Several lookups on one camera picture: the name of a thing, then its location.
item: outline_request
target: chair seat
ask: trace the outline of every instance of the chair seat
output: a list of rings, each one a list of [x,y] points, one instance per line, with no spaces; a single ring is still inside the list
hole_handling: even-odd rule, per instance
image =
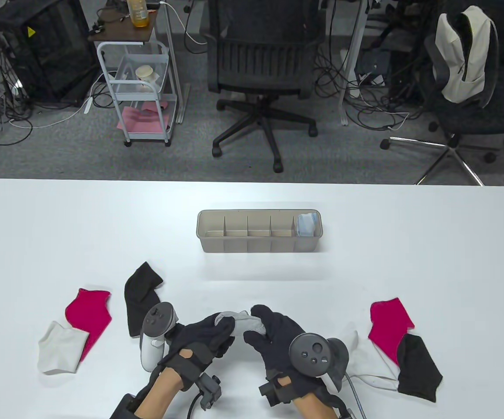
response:
[[[432,69],[421,71],[419,86],[423,96],[431,95],[435,86]],[[455,104],[438,94],[429,110],[435,112],[440,126],[451,134],[504,134],[504,66],[499,70],[497,86],[485,108],[475,103]]]

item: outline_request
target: computer tower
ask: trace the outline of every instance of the computer tower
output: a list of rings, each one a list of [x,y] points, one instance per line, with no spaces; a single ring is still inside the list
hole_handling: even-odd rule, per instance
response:
[[[33,103],[81,106],[100,64],[79,0],[12,0],[0,48]]]

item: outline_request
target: bottle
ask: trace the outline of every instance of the bottle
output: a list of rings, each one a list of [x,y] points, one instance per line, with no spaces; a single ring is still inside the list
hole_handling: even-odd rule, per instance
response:
[[[127,0],[130,18],[135,27],[146,27],[149,24],[149,12],[146,0]]]

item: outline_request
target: gray plastic organizer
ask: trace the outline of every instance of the gray plastic organizer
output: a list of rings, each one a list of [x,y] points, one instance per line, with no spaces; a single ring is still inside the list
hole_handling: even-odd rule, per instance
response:
[[[315,212],[314,237],[296,235],[300,214]],[[323,235],[315,209],[209,209],[198,214],[198,238],[206,253],[311,252]]]

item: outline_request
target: black office chair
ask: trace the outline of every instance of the black office chair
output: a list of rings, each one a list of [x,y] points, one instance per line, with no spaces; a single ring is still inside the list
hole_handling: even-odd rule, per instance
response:
[[[435,47],[435,33],[425,39],[425,49],[431,62],[420,68],[417,85],[425,98],[425,107],[435,113],[438,123],[432,122],[429,131],[437,131],[439,127],[446,136],[446,143],[440,144],[430,141],[412,140],[409,138],[390,137],[383,140],[380,148],[387,150],[391,142],[403,144],[423,145],[430,148],[443,150],[439,158],[425,171],[415,184],[423,183],[433,169],[446,157],[453,156],[463,170],[473,178],[476,184],[483,185],[479,176],[471,169],[469,164],[459,153],[459,149],[487,151],[485,162],[492,163],[496,160],[495,152],[498,148],[464,145],[460,143],[463,134],[504,134],[504,0],[450,0],[442,1],[438,12],[459,13],[472,4],[477,5],[489,16],[496,25],[499,42],[499,56],[491,53],[485,65],[485,91],[484,98],[470,104],[455,104],[442,96],[442,89],[449,80],[449,68],[443,61]],[[497,74],[491,69],[493,62],[498,60],[500,66]],[[494,89],[490,102],[483,108],[486,96]]]
[[[326,11],[318,10],[318,0],[208,0],[200,34],[207,39],[209,90],[260,95],[256,103],[217,101],[217,110],[229,106],[247,115],[215,138],[213,157],[222,156],[222,141],[257,122],[273,152],[273,170],[281,173],[269,119],[308,124],[310,137],[318,129],[314,119],[271,104],[282,95],[310,96],[316,50],[326,35]]]

